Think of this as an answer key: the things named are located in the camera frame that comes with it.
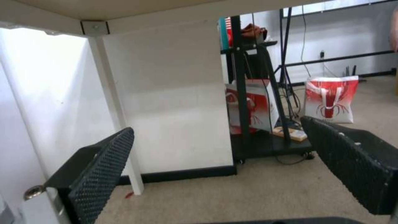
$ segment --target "white desk leg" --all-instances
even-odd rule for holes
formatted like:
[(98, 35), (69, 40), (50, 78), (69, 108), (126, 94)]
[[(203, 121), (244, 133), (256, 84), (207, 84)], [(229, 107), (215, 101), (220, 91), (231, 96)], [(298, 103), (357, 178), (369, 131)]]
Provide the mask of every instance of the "white desk leg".
[(135, 195), (142, 195), (144, 192), (144, 184), (141, 178), (140, 167), (137, 156), (135, 155), (134, 146), (131, 150), (130, 157), (126, 163), (126, 170), (129, 174), (131, 187)]
[[(127, 125), (123, 114), (122, 105), (116, 90), (115, 81), (113, 79), (111, 66), (109, 64), (103, 39), (102, 37), (89, 37), (88, 41), (93, 53), (94, 62), (96, 64), (97, 72), (100, 78), (99, 80), (101, 81), (101, 86), (105, 95), (106, 104), (111, 114), (113, 126), (116, 131), (119, 131), (127, 127)], [(142, 183), (140, 166), (134, 147), (131, 150), (129, 159), (127, 160), (126, 169), (129, 174), (134, 194), (142, 194), (144, 191), (144, 185)]]

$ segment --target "black cable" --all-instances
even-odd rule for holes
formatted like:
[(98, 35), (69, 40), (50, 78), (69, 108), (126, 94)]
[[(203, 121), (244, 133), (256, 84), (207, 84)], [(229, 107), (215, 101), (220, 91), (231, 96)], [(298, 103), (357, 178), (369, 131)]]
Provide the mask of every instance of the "black cable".
[[(274, 146), (273, 146), (273, 127), (272, 127), (272, 121), (271, 121), (271, 107), (270, 107), (270, 105), (269, 105), (269, 104), (270, 104), (269, 93), (268, 93), (268, 90), (267, 90), (267, 86), (266, 86), (266, 84), (265, 84), (265, 82), (264, 82), (264, 79), (261, 79), (261, 80), (262, 80), (262, 82), (263, 82), (265, 91), (266, 91), (266, 93), (267, 93), (267, 100), (268, 100), (268, 103), (267, 103), (267, 104), (268, 104), (268, 119), (269, 119), (269, 127), (271, 128), (271, 132), (269, 133), (269, 134), (270, 134), (270, 138), (271, 138), (271, 150), (272, 150), (273, 153), (275, 153)], [(297, 162), (294, 162), (294, 163), (285, 163), (285, 162), (281, 161), (277, 155), (275, 156), (276, 161), (279, 162), (280, 164), (283, 164), (283, 165), (295, 165), (295, 164), (298, 164), (298, 163), (301, 163), (301, 162), (305, 161), (307, 158), (308, 158), (308, 153), (305, 153), (305, 156), (304, 156), (301, 160), (299, 160), (299, 161), (297, 161)]]
[(244, 53), (243, 53), (243, 58), (244, 58), (244, 60), (245, 60), (245, 62), (246, 62), (246, 65), (247, 65), (247, 67), (248, 67), (248, 72), (249, 72), (249, 74), (250, 74), (250, 79), (253, 79), (253, 74), (252, 74), (252, 71), (251, 71), (251, 69), (250, 69), (250, 65), (249, 65), (249, 57), (248, 57), (248, 53), (246, 52), (246, 51), (244, 51)]
[[(303, 42), (302, 42), (302, 50), (301, 50), (301, 62), (304, 62), (303, 55), (304, 55), (304, 49), (305, 49), (305, 35), (307, 33), (307, 22), (305, 20), (305, 15), (304, 15), (304, 5), (301, 6), (301, 10), (302, 10), (302, 19), (304, 20), (304, 38), (303, 38)], [(305, 69), (307, 70), (308, 76), (311, 77), (310, 71), (307, 68), (307, 65), (304, 65)]]

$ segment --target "beige carpet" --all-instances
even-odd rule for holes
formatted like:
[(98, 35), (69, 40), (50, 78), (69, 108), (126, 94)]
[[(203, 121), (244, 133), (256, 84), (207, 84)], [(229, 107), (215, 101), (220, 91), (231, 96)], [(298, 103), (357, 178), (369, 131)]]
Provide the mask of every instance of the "beige carpet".
[[(398, 97), (394, 77), (368, 78), (353, 103), (355, 128), (367, 129), (398, 147)], [(302, 98), (304, 91), (298, 90)], [(286, 156), (284, 161), (300, 159)], [(387, 223), (369, 214), (317, 157), (294, 166), (274, 158), (251, 159), (238, 175), (145, 185), (142, 196), (125, 199), (117, 187), (97, 224), (198, 223), (340, 216), (367, 224)]]

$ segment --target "red and white bag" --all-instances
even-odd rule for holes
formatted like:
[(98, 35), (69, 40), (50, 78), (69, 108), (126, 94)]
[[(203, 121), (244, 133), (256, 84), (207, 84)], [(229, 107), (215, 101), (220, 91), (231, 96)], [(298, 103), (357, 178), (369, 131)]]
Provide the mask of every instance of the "red and white bag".
[(353, 123), (351, 102), (358, 76), (311, 78), (306, 83), (305, 115), (332, 123)]
[[(269, 93), (270, 103), (268, 103), (264, 84)], [(261, 79), (246, 80), (246, 99), (250, 117), (249, 126), (251, 128), (270, 131), (271, 126), (275, 127), (279, 118), (279, 113), (276, 108), (275, 97), (269, 80), (264, 79), (264, 83)], [(226, 84), (226, 101), (231, 133), (238, 134), (240, 132), (240, 119), (238, 92), (235, 84)], [(271, 111), (271, 124), (269, 123), (268, 106), (270, 106)]]

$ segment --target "metal pole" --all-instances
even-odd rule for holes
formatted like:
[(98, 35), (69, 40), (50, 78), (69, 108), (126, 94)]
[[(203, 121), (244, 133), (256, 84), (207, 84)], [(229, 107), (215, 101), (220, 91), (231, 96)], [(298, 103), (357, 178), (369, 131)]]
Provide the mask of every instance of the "metal pole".
[(360, 55), (350, 55), (350, 56), (334, 57), (334, 58), (314, 60), (314, 61), (297, 62), (297, 63), (292, 63), (292, 64), (286, 64), (285, 66), (292, 67), (292, 66), (299, 66), (299, 65), (309, 65), (309, 64), (322, 63), (322, 62), (328, 62), (328, 61), (338, 61), (338, 60), (352, 59), (352, 58), (358, 58), (358, 57), (385, 55), (385, 54), (391, 54), (391, 53), (394, 53), (394, 52), (393, 51), (378, 51), (378, 52), (372, 52), (372, 53), (366, 53), (366, 54), (360, 54)]
[(236, 88), (238, 91), (240, 129), (243, 137), (243, 148), (250, 148), (249, 111), (246, 101), (246, 80), (244, 56), (242, 49), (242, 34), (240, 31), (240, 16), (231, 17), (232, 38), (234, 42), (234, 59), (236, 71)]
[[(282, 62), (282, 58), (283, 58), (283, 9), (279, 9), (279, 33), (281, 36), (280, 45), (281, 45), (281, 62)], [(281, 76), (279, 77), (280, 84), (282, 84), (283, 78), (284, 77), (283, 77), (282, 71), (281, 71)]]
[[(264, 56), (264, 62), (271, 64), (271, 58), (269, 56), (268, 51), (265, 48), (263, 48), (262, 46), (260, 46), (259, 49), (261, 49), (260, 52), (262, 52), (262, 55)], [(275, 96), (276, 107), (278, 108), (279, 118), (281, 119), (281, 122), (282, 122), (282, 129), (283, 129), (283, 134), (285, 135), (285, 141), (290, 142), (290, 140), (291, 140), (290, 133), (289, 133), (289, 129), (287, 127), (285, 112), (283, 111), (283, 105), (282, 105), (282, 101), (281, 101), (281, 96), (279, 95), (279, 88), (278, 88), (278, 84), (276, 82), (275, 74), (273, 73), (272, 68), (270, 68), (269, 66), (267, 66), (267, 68), (268, 68), (268, 74), (269, 74), (269, 81), (271, 83), (272, 90), (273, 90), (273, 93)]]

